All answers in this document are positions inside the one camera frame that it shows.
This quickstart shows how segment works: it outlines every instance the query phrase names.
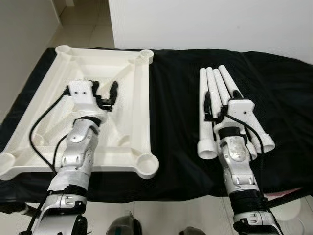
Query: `white mounting plate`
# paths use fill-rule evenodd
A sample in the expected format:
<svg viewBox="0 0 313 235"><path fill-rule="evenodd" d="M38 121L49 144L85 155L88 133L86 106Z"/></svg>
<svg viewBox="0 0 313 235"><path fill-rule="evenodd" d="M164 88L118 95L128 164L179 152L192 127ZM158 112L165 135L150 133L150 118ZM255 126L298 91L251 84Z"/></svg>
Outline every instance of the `white mounting plate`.
<svg viewBox="0 0 313 235"><path fill-rule="evenodd" d="M102 98L108 98L112 82L118 82L113 111L108 112L108 120L100 126L92 171L134 171L143 179L152 178L159 167L150 150L148 67L153 52L78 49L66 45L58 46L55 51L54 62L0 153L0 179L10 180L23 172L51 171L31 149L28 134L72 80L99 81L97 94ZM71 97L65 96L33 134L34 144L50 162L58 140L71 130L74 119L81 116L73 108ZM57 170L65 147L64 141L57 154Z"/></svg>

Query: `white plastic tray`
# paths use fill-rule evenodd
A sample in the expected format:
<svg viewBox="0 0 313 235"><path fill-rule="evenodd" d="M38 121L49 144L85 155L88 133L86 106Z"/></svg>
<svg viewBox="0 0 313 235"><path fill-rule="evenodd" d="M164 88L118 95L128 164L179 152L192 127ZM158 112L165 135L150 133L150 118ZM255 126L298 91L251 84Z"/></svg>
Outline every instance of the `white plastic tray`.
<svg viewBox="0 0 313 235"><path fill-rule="evenodd" d="M28 134L38 117L57 99L71 80L99 81L97 94L109 97L113 81L118 96L108 120L100 126L93 171L134 171L150 179L158 170L158 159L150 150L149 70L153 52L77 49L63 45L37 89L5 150L0 154L0 179L10 180L22 172L50 172L31 149ZM58 140L67 134L80 114L70 96L42 120L34 132L38 150L52 162ZM60 145L56 168L60 167L65 141Z"/></svg>

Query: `black cloth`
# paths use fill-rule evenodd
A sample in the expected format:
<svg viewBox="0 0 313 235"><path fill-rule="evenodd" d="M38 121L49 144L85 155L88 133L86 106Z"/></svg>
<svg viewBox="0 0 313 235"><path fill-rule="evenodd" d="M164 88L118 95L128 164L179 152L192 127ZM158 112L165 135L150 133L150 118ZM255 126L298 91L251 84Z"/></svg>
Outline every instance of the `black cloth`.
<svg viewBox="0 0 313 235"><path fill-rule="evenodd" d="M151 150L157 175L143 180L131 172L93 172L88 200L180 201L225 196L218 158L197 155L199 69L224 64L276 148L264 155L265 192L313 185L313 66L282 56L228 50L155 50L149 67ZM54 49L43 54L1 127L1 149L10 139L49 66ZM260 157L251 162L256 177ZM1 201L40 202L51 173L23 173L0 181Z"/></svg>

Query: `white plastic tube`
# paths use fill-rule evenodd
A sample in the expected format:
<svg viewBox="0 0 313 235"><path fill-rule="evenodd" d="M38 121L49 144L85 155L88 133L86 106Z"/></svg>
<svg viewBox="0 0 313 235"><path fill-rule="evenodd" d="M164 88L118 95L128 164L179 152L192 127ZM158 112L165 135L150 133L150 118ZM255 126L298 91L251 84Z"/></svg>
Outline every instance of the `white plastic tube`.
<svg viewBox="0 0 313 235"><path fill-rule="evenodd" d="M229 74L229 72L227 71L226 67L225 67L224 65L220 65L220 66L219 66L219 71L220 71L220 73L221 73L221 75L222 75L222 77L223 77L224 83L226 84L227 89L228 89L228 91L229 91L231 97L232 97L232 98L234 97L234 95L233 95L234 91L238 91L238 92L240 93L240 95L241 95L242 97L244 97L244 96L241 94L240 90L238 89L236 83L234 82L234 80L233 80L232 77L230 76L230 74Z"/></svg>
<svg viewBox="0 0 313 235"><path fill-rule="evenodd" d="M198 156L203 159L213 159L217 156L217 147L213 137L211 122L204 122L204 99L208 92L206 69L200 69L199 81L199 142Z"/></svg>
<svg viewBox="0 0 313 235"><path fill-rule="evenodd" d="M220 71L218 69L213 69L213 73L214 73L217 88L219 90L222 105L227 105L227 103L230 99L230 95L229 95L228 90L225 86L225 83L224 83L223 78L220 74Z"/></svg>
<svg viewBox="0 0 313 235"><path fill-rule="evenodd" d="M219 66L219 70L221 71L221 74L223 76L223 80L229 90L229 92L231 94L233 94L233 92L235 90L237 90L240 94L240 90L238 89L238 87L236 86L234 80L232 79L232 77L230 76L229 72L227 71L226 67L224 65ZM264 152L270 152L275 148L275 143L272 140L272 138L269 136L269 134L267 134L262 126L260 125L258 119L255 117L253 112L250 112L249 110L246 110L243 112L242 115L245 115L242 118L238 118L241 120L244 120L245 123L247 123L248 125L250 125L260 136L261 140L262 140L262 145L264 147ZM255 150L258 153L261 153L261 146L260 143L258 141L258 138L256 137L256 135L249 130L249 133L251 135L251 142L253 143Z"/></svg>
<svg viewBox="0 0 313 235"><path fill-rule="evenodd" d="M212 116L217 118L217 114L221 111L221 98L217 89L216 81L211 67L206 68L207 83L211 98Z"/></svg>

